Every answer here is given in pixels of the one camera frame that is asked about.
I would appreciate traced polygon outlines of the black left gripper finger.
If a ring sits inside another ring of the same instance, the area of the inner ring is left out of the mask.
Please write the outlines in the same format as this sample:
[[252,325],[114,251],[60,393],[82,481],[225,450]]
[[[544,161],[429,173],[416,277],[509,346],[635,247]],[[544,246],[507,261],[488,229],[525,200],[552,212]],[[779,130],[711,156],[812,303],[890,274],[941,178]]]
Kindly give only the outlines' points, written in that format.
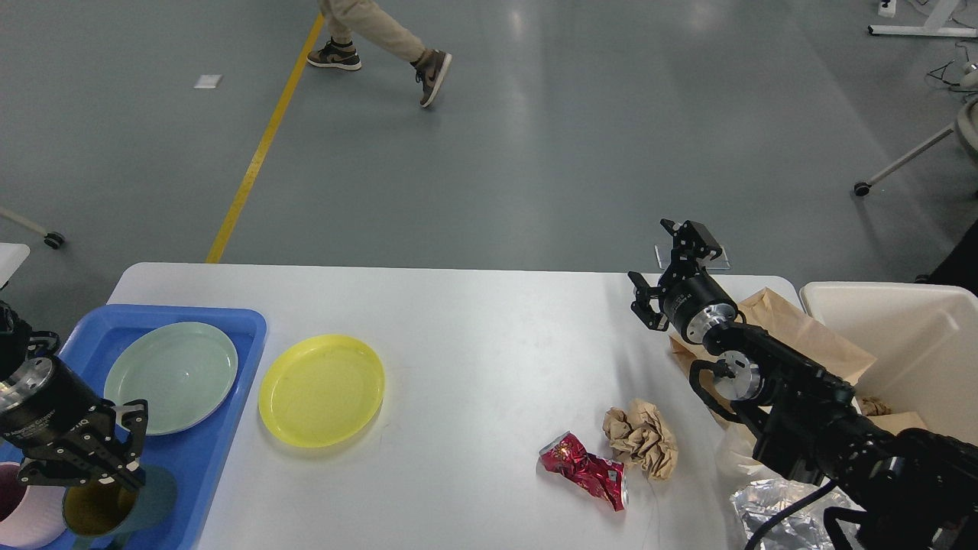
[[17,482],[45,487],[95,487],[116,483],[115,476],[107,472],[89,472],[67,461],[24,458],[17,472]]
[[120,443],[120,466],[115,479],[125,490],[140,490],[146,484],[146,476],[141,470],[140,458],[144,450],[144,439],[149,428],[149,403],[144,398],[113,405],[116,424],[127,432]]

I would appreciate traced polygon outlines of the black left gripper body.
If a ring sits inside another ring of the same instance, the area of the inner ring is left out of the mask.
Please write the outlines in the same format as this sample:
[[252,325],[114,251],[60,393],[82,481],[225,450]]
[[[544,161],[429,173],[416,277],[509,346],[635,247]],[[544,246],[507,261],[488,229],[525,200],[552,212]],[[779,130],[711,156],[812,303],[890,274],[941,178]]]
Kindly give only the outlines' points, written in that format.
[[111,403],[59,358],[2,368],[2,438],[21,450],[22,467],[107,467]]

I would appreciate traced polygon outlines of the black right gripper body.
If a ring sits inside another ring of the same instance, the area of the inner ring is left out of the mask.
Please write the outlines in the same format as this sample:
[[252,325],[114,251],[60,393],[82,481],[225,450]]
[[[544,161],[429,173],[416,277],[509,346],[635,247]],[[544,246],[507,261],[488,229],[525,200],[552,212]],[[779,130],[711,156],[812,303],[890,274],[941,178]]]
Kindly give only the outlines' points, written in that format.
[[672,325],[682,340],[701,345],[717,326],[737,320],[737,304],[696,260],[670,265],[651,289],[649,328],[664,332]]

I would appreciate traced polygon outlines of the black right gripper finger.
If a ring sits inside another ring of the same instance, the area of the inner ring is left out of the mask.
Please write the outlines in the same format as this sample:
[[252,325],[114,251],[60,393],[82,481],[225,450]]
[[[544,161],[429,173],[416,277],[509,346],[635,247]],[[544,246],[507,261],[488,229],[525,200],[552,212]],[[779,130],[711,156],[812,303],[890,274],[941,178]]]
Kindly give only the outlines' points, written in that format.
[[660,225],[672,238],[669,267],[705,267],[709,262],[723,257],[724,249],[700,222],[687,220],[683,223],[663,218]]
[[636,271],[629,271],[628,278],[633,284],[633,313],[649,330],[665,331],[665,316],[656,310],[656,304],[663,294],[662,286],[651,286],[645,276]]

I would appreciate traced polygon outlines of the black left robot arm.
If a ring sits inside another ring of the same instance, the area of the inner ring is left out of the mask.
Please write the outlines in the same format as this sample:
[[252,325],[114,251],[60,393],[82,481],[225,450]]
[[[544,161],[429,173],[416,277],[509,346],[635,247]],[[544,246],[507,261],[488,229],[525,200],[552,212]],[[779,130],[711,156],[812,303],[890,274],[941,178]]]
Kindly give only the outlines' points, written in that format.
[[1,432],[22,453],[18,484],[144,487],[147,401],[99,396],[59,358],[58,335],[35,331],[6,302],[1,325]]

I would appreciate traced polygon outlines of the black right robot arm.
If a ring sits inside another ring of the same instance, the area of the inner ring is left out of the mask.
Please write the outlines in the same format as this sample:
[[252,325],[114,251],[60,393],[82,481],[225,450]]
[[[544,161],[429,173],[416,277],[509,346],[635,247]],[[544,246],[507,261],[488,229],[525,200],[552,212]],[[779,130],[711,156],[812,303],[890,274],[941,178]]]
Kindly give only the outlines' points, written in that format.
[[835,549],[974,549],[977,545],[977,451],[928,429],[892,435],[853,406],[851,384],[764,328],[747,323],[707,271],[723,253],[698,222],[661,219],[672,238],[670,262],[651,286],[638,272],[631,309],[651,330],[675,328],[700,345],[688,382],[724,420],[746,425],[753,457],[816,490],[763,523],[754,549],[778,523],[832,490],[855,509],[828,507],[822,522]]

